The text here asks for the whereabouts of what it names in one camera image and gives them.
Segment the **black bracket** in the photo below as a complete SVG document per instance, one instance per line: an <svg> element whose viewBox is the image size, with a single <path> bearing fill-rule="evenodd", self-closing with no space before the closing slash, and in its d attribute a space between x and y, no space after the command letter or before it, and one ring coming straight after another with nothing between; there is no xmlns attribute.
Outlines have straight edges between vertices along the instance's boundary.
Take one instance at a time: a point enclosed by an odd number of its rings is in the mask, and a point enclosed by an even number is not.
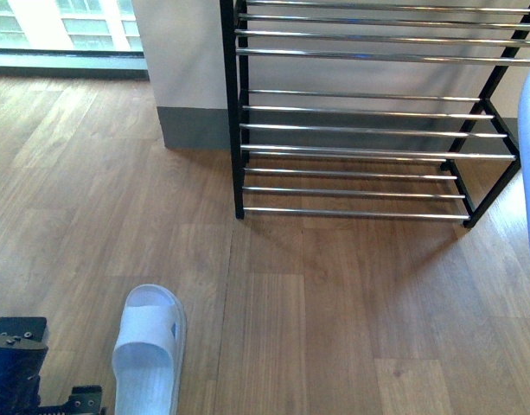
<svg viewBox="0 0 530 415"><path fill-rule="evenodd" d="M39 406L47 325L45 317L0 317L0 414L105 415L101 386L75 386L66 404Z"/></svg>
<svg viewBox="0 0 530 415"><path fill-rule="evenodd" d="M101 386L75 386L64 405L41 406L36 415L105 415L101 409Z"/></svg>

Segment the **white slipper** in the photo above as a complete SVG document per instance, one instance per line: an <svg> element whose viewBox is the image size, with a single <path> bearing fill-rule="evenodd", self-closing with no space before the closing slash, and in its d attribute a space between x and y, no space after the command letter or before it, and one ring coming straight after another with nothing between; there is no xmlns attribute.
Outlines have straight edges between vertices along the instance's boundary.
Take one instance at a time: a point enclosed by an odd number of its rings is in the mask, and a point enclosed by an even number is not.
<svg viewBox="0 0 530 415"><path fill-rule="evenodd" d="M186 315L159 285L140 285L126 298L112 354L116 415L174 415L186 344Z"/></svg>

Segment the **wooden floor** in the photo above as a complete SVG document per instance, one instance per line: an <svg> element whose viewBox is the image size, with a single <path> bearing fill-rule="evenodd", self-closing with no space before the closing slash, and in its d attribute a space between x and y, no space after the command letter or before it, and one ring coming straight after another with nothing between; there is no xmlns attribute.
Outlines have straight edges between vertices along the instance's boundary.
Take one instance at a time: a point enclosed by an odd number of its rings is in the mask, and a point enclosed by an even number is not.
<svg viewBox="0 0 530 415"><path fill-rule="evenodd" d="M228 154L166 150L148 83L0 78L0 316L48 318L45 405L114 407L143 283L187 312L179 415L530 414L520 177L471 231L239 221Z"/></svg>

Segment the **window sill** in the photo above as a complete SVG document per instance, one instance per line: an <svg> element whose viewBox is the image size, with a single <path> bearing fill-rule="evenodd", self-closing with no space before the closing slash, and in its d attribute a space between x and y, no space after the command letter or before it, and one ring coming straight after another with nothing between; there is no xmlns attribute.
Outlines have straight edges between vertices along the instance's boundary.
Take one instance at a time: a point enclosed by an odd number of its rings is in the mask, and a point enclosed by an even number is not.
<svg viewBox="0 0 530 415"><path fill-rule="evenodd" d="M149 78L143 54L0 51L0 75L57 78Z"/></svg>

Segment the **chrome rod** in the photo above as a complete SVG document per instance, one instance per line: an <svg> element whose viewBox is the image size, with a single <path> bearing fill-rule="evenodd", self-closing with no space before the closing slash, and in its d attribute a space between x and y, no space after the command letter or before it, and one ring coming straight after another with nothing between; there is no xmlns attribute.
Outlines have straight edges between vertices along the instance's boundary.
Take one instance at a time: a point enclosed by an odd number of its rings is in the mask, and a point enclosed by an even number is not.
<svg viewBox="0 0 530 415"><path fill-rule="evenodd" d="M403 99L414 101L450 101L450 102L480 102L479 98L472 97L429 97L418 95L394 95L382 93L329 93L320 91L284 91L275 89L248 89L249 93L263 93L276 95L296 95L303 97L330 97L330 98L356 98L356 99Z"/></svg>
<svg viewBox="0 0 530 415"><path fill-rule="evenodd" d="M465 45L486 47L530 48L530 41L503 39L470 39L463 37L406 37L406 36L371 36L342 35L332 33L279 32L271 30L236 29L239 37L275 37L296 39L320 39L326 41L376 42L376 43L417 43L423 45Z"/></svg>
<svg viewBox="0 0 530 415"><path fill-rule="evenodd" d="M403 156L371 156L371 155L356 155L356 154L311 154L311 153L296 153L290 151L249 151L249 154L253 157L263 157L263 158L273 158L273 157L282 157L282 158L303 158L308 159L312 158L315 160L351 160L359 162L381 162L381 163L443 163L446 162L446 158L409 158Z"/></svg>
<svg viewBox="0 0 530 415"><path fill-rule="evenodd" d="M386 134L389 136L406 137L449 137L449 138L507 138L507 134L485 132L454 132L454 131L414 131L414 130L389 130L380 128L361 127L326 127L314 125L280 125L280 124L240 124L244 130L253 131L312 131L334 132L347 134Z"/></svg>
<svg viewBox="0 0 530 415"><path fill-rule="evenodd" d="M387 199L427 199L431 201L458 201L464 195L427 195L419 193L366 192L362 190L337 190L330 188L260 188L244 186L246 192L275 195L306 195L332 197L370 197Z"/></svg>
<svg viewBox="0 0 530 415"><path fill-rule="evenodd" d="M332 171L332 170L296 170L296 169L249 169L244 168L246 175L253 176L295 176L318 178L344 178L366 180L401 180L414 182L451 182L456 176L445 175L396 175L387 173L363 173L360 171Z"/></svg>
<svg viewBox="0 0 530 415"><path fill-rule="evenodd" d="M302 22L360 24L367 26L411 26L415 28L438 29L494 29L494 30L530 30L530 23L487 23L487 22L444 22L393 19L350 19L345 17L304 17L304 16L268 16L239 13L239 19L252 22Z"/></svg>
<svg viewBox="0 0 530 415"><path fill-rule="evenodd" d="M370 3L319 3L319 2L285 2L277 0L247 0L248 6L302 7L309 9L344 9L371 11L412 11L431 13L486 13L490 15L527 15L530 9L466 7L466 6L417 6Z"/></svg>
<svg viewBox="0 0 530 415"><path fill-rule="evenodd" d="M388 117L409 118L451 118L451 119L493 119L493 115L484 114L445 114L428 112L393 112L393 111L368 111L368 110L346 110L343 108L302 108L295 106L267 106L267 105L243 105L244 111L261 112L306 112L315 114L350 114L350 115L374 115Z"/></svg>
<svg viewBox="0 0 530 415"><path fill-rule="evenodd" d="M502 160L512 162L516 156L511 154L479 154L479 153L454 153L454 152L425 152L425 151L399 151L399 150L361 150L333 147L301 147L295 145L263 145L242 144L245 151L291 152L299 154L324 154L324 155L354 155L354 156L383 156L403 157L408 159L444 159L444 160Z"/></svg>
<svg viewBox="0 0 530 415"><path fill-rule="evenodd" d="M324 50L285 50L253 48L236 48L236 54L240 56L281 56L288 58L344 59L351 61L453 63L461 65L530 67L529 58L476 58L468 56L428 56L421 54L356 54L352 52L331 52Z"/></svg>
<svg viewBox="0 0 530 415"><path fill-rule="evenodd" d="M294 214L305 216L332 216L368 219L407 219L407 220L470 220L463 214L396 214L387 212L359 212L351 210L283 209L279 207L244 207L247 213Z"/></svg>

